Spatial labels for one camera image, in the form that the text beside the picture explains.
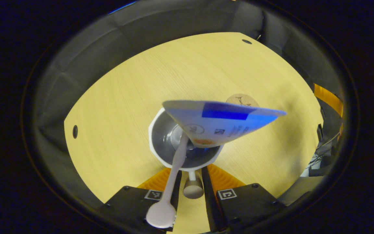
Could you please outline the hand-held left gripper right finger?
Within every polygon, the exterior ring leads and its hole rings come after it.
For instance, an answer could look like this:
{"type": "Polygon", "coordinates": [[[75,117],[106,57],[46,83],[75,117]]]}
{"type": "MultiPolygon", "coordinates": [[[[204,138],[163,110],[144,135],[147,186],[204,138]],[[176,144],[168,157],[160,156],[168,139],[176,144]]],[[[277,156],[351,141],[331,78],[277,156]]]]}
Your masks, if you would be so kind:
{"type": "Polygon", "coordinates": [[[212,232],[249,233],[286,207],[259,183],[246,185],[214,164],[202,169],[202,182],[212,232]]]}

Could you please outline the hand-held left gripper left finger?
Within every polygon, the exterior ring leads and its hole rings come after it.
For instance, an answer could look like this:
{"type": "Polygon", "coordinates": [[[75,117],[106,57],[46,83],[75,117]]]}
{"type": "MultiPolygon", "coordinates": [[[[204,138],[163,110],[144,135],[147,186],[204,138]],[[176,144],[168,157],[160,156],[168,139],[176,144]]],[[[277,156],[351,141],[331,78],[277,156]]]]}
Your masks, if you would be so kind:
{"type": "Polygon", "coordinates": [[[128,226],[133,233],[167,233],[173,227],[155,228],[146,221],[148,209],[161,200],[170,169],[165,168],[138,187],[123,186],[98,212],[113,222],[128,226]]]}

